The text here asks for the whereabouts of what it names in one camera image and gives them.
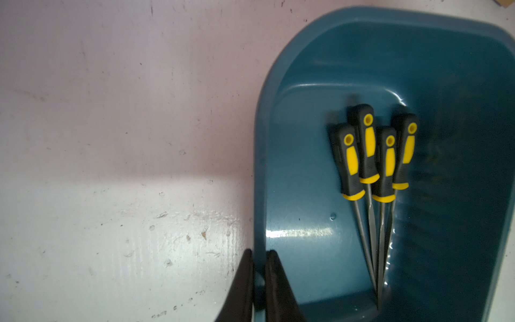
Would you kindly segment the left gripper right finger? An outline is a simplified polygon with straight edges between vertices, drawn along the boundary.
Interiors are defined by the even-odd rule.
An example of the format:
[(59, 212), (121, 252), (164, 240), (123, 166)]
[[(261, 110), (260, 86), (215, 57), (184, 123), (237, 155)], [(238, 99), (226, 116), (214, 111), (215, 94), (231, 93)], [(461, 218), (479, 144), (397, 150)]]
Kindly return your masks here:
[(267, 252), (265, 289), (266, 321), (306, 321), (275, 250)]

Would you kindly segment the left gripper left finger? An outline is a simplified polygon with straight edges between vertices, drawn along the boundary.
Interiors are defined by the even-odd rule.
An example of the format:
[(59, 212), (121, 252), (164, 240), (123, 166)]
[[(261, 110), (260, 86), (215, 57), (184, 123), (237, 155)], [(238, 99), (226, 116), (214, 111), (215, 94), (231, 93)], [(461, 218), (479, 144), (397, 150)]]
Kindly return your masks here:
[(253, 317), (254, 263), (251, 249), (241, 257), (225, 303), (216, 322), (251, 322)]

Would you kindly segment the file tool four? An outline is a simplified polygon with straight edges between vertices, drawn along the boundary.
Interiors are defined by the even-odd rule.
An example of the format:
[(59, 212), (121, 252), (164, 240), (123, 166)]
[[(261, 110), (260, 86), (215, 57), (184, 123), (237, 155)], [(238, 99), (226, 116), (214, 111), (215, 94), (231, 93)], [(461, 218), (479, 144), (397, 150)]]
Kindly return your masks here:
[(366, 192), (359, 179), (359, 158), (355, 143), (355, 128), (348, 123), (338, 123), (329, 130), (329, 138), (333, 157), (339, 172), (342, 196), (353, 203), (363, 255), (371, 278), (374, 291), (377, 292), (377, 282), (372, 263), (370, 246), (363, 227), (362, 215), (359, 210), (359, 200)]

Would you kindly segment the file tool five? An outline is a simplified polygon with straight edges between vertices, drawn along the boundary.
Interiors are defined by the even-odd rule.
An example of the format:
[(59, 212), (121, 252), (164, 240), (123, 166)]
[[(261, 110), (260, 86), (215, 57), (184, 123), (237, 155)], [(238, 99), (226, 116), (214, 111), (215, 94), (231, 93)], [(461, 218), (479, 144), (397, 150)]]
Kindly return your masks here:
[(372, 278), (377, 281), (378, 231), (376, 216), (371, 195), (371, 185), (380, 178), (376, 167), (376, 132), (374, 127), (374, 109), (368, 104), (351, 107), (347, 112), (347, 120), (356, 129), (359, 152), (359, 179), (366, 188), (367, 222), (370, 236), (370, 254)]

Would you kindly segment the teal plastic storage box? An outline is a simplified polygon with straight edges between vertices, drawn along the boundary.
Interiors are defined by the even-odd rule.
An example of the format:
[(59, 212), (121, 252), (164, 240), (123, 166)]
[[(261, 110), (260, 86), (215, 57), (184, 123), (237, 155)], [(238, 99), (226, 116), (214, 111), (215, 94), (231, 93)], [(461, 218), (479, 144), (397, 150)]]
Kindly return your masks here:
[(514, 39), (353, 7), (257, 105), (256, 321), (486, 321), (514, 213)]

